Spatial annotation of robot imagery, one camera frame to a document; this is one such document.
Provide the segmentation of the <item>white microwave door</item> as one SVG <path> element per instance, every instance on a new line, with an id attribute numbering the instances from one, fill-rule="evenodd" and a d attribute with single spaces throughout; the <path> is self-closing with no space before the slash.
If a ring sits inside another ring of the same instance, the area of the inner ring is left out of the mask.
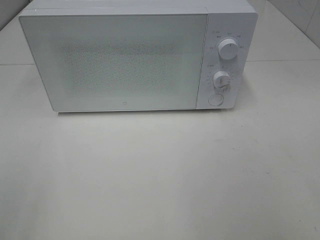
<path id="1" fill-rule="evenodd" d="M 206 14 L 22 16 L 56 112 L 196 107 Z"/>

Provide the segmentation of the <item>white microwave knob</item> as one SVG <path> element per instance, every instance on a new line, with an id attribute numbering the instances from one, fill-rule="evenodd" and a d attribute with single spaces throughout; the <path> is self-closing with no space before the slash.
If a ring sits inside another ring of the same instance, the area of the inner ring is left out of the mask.
<path id="1" fill-rule="evenodd" d="M 231 60 L 238 55 L 239 43 L 233 37 L 227 37 L 218 44 L 218 54 L 223 60 Z"/>
<path id="2" fill-rule="evenodd" d="M 226 71 L 217 71 L 213 75 L 213 85 L 216 89 L 221 89 L 231 83 L 231 76 Z"/>

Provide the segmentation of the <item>round door release button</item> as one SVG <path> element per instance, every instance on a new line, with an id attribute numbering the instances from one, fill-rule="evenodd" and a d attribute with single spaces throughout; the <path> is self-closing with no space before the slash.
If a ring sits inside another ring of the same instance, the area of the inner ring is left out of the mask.
<path id="1" fill-rule="evenodd" d="M 208 103 L 214 107 L 220 106 L 223 102 L 224 96 L 221 94 L 213 94 L 208 99 Z"/>

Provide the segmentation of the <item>white microwave oven body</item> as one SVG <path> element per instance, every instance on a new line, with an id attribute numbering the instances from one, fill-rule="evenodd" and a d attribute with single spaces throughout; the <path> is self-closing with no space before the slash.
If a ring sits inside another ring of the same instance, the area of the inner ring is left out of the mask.
<path id="1" fill-rule="evenodd" d="M 258 20 L 258 13 L 245 0 L 34 0 L 22 10 L 18 19 L 20 22 L 20 17 L 28 16 L 133 15 L 207 15 L 196 106 L 194 109 L 168 110 L 233 108 Z M 224 60 L 219 56 L 218 44 L 224 38 L 235 38 L 238 41 L 238 54 L 233 59 Z M 218 71 L 229 73 L 231 82 L 228 86 L 214 87 L 213 75 Z M 214 94 L 223 95 L 224 100 L 220 106 L 209 104 L 209 97 Z"/>

